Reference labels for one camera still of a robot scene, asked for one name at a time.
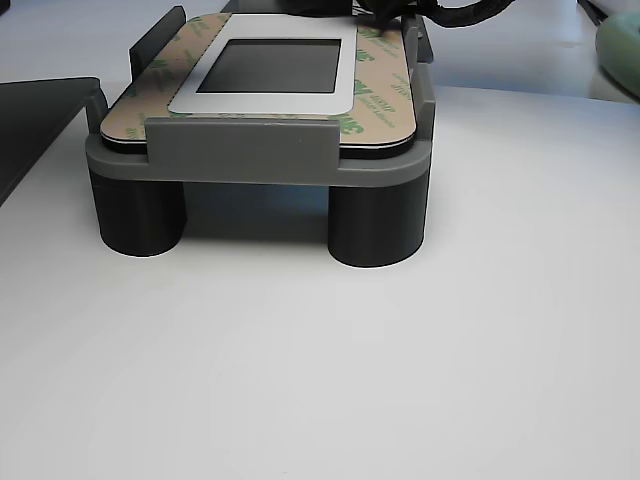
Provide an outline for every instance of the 3d printed holder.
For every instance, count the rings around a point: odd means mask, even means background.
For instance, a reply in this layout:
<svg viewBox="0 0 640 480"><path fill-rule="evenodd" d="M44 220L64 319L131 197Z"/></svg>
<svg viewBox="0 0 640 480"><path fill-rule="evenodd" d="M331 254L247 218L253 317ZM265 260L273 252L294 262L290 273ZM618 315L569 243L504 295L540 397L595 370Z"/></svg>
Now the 3d printed holder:
<svg viewBox="0 0 640 480"><path fill-rule="evenodd" d="M136 43L133 79L185 21L175 7ZM402 19L417 130L411 147L391 158L341 158L336 120L193 117L148 118L146 154L119 153L100 134L107 106L99 91L87 106L86 154L104 242L142 257L174 247L187 220L183 182L323 185L329 187L328 248L337 260L375 267L411 256L424 236L435 115L421 22Z"/></svg>

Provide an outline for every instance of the gray plastic frame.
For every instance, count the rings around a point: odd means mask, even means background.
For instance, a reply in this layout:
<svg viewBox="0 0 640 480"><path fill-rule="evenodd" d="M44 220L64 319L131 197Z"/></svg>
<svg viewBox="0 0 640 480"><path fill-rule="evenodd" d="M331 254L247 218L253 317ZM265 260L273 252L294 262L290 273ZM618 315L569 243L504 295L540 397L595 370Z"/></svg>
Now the gray plastic frame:
<svg viewBox="0 0 640 480"><path fill-rule="evenodd" d="M173 22L165 17L143 38L162 38L162 45L166 44L184 23L183 16L172 12ZM99 131L90 129L86 140L89 168L118 180L343 187L387 187L414 180L430 168L435 117L428 67L418 61L419 31L415 16L402 19L417 127L411 147L400 155L375 160L340 158L337 120L148 118L147 154L115 152L105 145ZM148 48L155 50L157 42ZM139 72L140 65L135 67ZM89 122L99 125L101 118Z"/></svg>

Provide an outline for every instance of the adhesive backing sheet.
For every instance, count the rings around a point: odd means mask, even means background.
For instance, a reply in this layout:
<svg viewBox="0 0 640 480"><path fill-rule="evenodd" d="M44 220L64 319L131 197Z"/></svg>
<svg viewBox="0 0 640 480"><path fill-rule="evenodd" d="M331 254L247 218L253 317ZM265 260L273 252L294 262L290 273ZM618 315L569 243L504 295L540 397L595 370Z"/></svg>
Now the adhesive backing sheet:
<svg viewBox="0 0 640 480"><path fill-rule="evenodd" d="M402 34L359 26L353 108L330 117L318 115L175 114L168 105L195 64L232 14L189 20L112 107L102 122L102 135L114 142L146 141L150 117L227 117L336 119L341 145L361 148L400 144L416 129L409 72Z"/></svg>

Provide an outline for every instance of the white table surface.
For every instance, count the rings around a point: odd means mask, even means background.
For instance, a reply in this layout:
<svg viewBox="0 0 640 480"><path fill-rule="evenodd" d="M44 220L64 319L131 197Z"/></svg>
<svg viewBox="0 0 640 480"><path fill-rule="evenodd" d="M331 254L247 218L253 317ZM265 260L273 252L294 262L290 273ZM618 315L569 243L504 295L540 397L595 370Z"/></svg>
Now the white table surface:
<svg viewBox="0 0 640 480"><path fill-rule="evenodd" d="M0 209L0 478L638 478L640 107L437 98L426 241L373 270L319 188L110 251L76 118Z"/></svg>

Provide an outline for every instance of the dark gray cylindrical leg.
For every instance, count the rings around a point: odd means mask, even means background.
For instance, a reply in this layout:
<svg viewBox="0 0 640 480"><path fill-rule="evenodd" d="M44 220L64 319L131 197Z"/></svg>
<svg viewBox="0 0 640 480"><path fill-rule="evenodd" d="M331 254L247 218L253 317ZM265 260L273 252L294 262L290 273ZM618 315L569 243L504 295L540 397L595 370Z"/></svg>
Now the dark gray cylindrical leg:
<svg viewBox="0 0 640 480"><path fill-rule="evenodd" d="M413 255L424 238L429 172L383 188L329 189L329 252L354 267L380 267Z"/></svg>
<svg viewBox="0 0 640 480"><path fill-rule="evenodd" d="M187 214L181 182L114 180L89 170L104 243L116 252L150 257L173 248Z"/></svg>

